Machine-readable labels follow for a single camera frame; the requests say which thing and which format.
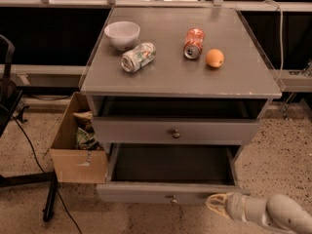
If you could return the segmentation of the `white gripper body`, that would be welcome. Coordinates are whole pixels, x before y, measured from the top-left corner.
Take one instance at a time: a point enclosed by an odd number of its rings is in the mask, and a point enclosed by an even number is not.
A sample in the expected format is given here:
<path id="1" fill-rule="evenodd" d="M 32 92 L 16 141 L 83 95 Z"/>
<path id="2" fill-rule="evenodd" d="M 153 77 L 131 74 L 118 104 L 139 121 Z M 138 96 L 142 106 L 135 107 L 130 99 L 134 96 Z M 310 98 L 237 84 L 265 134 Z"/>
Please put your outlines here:
<path id="1" fill-rule="evenodd" d="M 227 195 L 225 209 L 234 221 L 253 222 L 261 227 L 270 227 L 271 217 L 266 205 L 265 199 L 231 193 Z"/>

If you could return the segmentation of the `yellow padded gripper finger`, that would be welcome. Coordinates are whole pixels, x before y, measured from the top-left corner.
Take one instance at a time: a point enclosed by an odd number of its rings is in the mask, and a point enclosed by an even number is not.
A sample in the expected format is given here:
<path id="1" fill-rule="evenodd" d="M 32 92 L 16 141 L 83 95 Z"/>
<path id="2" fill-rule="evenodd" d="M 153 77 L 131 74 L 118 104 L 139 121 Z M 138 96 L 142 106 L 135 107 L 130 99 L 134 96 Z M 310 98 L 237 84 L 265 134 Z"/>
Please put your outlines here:
<path id="1" fill-rule="evenodd" d="M 207 208 L 214 213 L 224 216 L 224 217 L 229 217 L 229 213 L 227 210 L 228 206 L 228 200 L 232 196 L 232 193 L 217 193 L 210 195 L 205 204 Z"/>

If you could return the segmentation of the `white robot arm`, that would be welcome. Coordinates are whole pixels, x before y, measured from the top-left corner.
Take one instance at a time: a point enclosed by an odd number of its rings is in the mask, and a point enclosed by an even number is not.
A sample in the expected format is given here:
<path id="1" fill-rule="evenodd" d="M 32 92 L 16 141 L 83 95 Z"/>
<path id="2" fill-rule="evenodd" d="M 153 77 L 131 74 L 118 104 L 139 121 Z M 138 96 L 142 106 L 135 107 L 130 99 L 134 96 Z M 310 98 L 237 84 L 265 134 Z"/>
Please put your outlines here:
<path id="1" fill-rule="evenodd" d="M 206 206 L 236 222 L 252 222 L 283 234 L 312 234 L 312 216 L 282 194 L 262 199 L 241 193 L 220 193 L 209 196 Z"/>

